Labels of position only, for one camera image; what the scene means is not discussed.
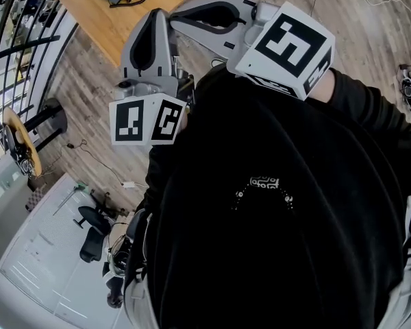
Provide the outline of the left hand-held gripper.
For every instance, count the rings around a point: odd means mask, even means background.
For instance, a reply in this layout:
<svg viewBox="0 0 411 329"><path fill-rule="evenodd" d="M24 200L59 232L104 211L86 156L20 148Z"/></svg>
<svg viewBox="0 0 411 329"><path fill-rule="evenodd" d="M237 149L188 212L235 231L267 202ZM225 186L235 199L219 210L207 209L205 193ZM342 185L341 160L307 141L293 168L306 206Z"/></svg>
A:
<svg viewBox="0 0 411 329"><path fill-rule="evenodd" d="M113 145L172 145L186 109L195 103L193 76L169 77L175 48L167 17L160 8L148 12L123 47L123 76L135 79L117 84L116 100L109 103Z"/></svg>

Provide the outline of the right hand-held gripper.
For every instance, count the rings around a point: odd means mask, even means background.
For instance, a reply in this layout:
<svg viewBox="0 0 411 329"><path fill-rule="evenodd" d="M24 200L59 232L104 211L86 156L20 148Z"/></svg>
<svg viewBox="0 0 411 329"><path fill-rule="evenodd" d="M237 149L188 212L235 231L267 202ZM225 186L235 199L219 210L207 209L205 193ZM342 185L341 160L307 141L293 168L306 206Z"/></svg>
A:
<svg viewBox="0 0 411 329"><path fill-rule="evenodd" d="M253 25L256 0L191 0L169 17L171 27L229 59ZM236 65L253 83L305 100L334 59L335 36L285 2Z"/></svg>

